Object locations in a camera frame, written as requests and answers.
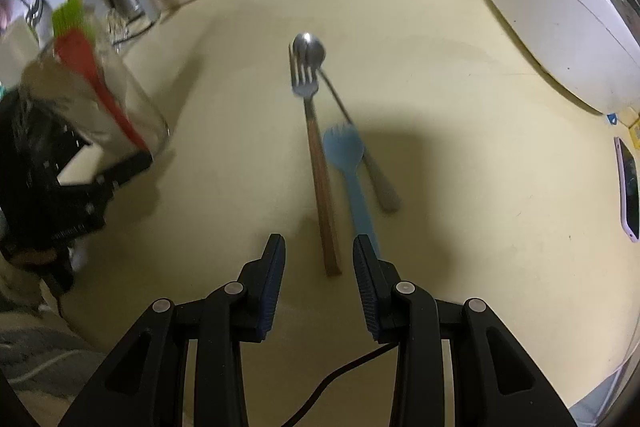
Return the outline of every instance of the blue handle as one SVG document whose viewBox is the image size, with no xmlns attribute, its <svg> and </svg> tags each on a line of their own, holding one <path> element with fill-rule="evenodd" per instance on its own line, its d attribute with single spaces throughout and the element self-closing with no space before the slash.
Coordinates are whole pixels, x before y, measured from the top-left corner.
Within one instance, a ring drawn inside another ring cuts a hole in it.
<svg viewBox="0 0 640 427">
<path fill-rule="evenodd" d="M 347 182 L 347 195 L 349 196 L 349 205 L 351 207 L 351 218 L 353 219 L 353 228 L 355 235 L 365 233 L 369 236 L 373 251 L 376 257 L 380 259 L 380 248 L 376 239 L 376 232 L 373 230 L 373 223 L 367 208 L 367 201 L 364 199 L 360 182 L 357 174 L 344 173 L 344 180 Z"/>
</svg>

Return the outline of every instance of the metal fork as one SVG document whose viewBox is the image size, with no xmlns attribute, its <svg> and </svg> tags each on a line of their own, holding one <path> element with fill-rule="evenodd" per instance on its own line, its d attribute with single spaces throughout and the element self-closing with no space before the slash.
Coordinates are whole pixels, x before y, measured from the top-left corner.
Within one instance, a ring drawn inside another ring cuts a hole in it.
<svg viewBox="0 0 640 427">
<path fill-rule="evenodd" d="M 293 92 L 302 97 L 305 104 L 306 135 L 309 142 L 311 170 L 316 190 L 316 206 L 318 208 L 320 240 L 324 254 L 324 270 L 327 275 L 339 275 L 342 270 L 340 268 L 340 254 L 335 235 L 334 207 L 331 200 L 329 173 L 326 167 L 313 101 L 314 95 L 318 92 L 318 78 L 313 69 L 309 68 L 299 57 L 294 55 L 291 45 L 289 46 L 289 66 L 291 68 L 291 87 Z"/>
</svg>

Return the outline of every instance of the silver spoon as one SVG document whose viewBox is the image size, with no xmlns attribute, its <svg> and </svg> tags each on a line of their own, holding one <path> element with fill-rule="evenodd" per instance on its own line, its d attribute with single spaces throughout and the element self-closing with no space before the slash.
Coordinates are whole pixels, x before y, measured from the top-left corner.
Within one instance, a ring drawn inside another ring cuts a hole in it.
<svg viewBox="0 0 640 427">
<path fill-rule="evenodd" d="M 326 51 L 320 39 L 310 33 L 299 34 L 293 41 L 293 52 L 298 56 L 299 60 L 304 62 L 312 71 L 312 75 L 316 76 L 316 71 L 320 73 L 320 76 L 324 79 L 326 87 L 329 88 L 331 94 L 334 96 L 335 102 L 340 107 L 342 114 L 347 122 L 354 125 L 353 120 L 349 116 L 347 109 L 342 104 L 340 96 L 335 91 L 329 78 L 322 70 L 322 63 L 326 57 Z M 396 212 L 402 206 L 402 200 L 396 192 L 394 186 L 389 179 L 385 176 L 384 172 L 378 165 L 378 163 L 370 155 L 369 150 L 365 148 L 363 156 L 364 165 L 369 172 L 369 178 L 371 178 L 371 184 L 373 185 L 373 192 L 376 195 L 380 208 L 385 212 Z"/>
</svg>

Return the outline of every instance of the phone screen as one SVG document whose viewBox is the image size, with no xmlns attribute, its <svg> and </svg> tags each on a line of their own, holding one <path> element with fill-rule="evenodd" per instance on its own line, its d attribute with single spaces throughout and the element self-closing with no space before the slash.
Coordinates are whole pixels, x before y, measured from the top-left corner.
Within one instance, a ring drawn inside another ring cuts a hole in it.
<svg viewBox="0 0 640 427">
<path fill-rule="evenodd" d="M 622 143 L 622 140 L 619 143 L 620 152 L 622 152 L 622 167 L 625 171 L 626 223 L 631 232 L 638 237 L 638 233 L 640 233 L 640 210 L 638 207 L 636 160 L 631 151 Z"/>
</svg>

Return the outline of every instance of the fork handle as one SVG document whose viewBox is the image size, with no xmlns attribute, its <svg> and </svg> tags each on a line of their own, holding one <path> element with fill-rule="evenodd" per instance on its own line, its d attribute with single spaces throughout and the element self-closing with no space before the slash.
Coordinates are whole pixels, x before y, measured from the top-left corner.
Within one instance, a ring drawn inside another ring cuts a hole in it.
<svg viewBox="0 0 640 427">
<path fill-rule="evenodd" d="M 320 241 L 324 254 L 324 271 L 327 275 L 340 275 L 340 251 L 335 235 L 334 206 L 331 201 L 331 186 L 329 172 L 326 168 L 324 150 L 320 141 L 318 121 L 312 103 L 305 100 L 306 134 L 309 140 L 311 155 L 311 170 L 314 174 L 314 188 L 316 190 L 316 206 L 318 207 L 318 223 L 320 226 Z"/>
</svg>

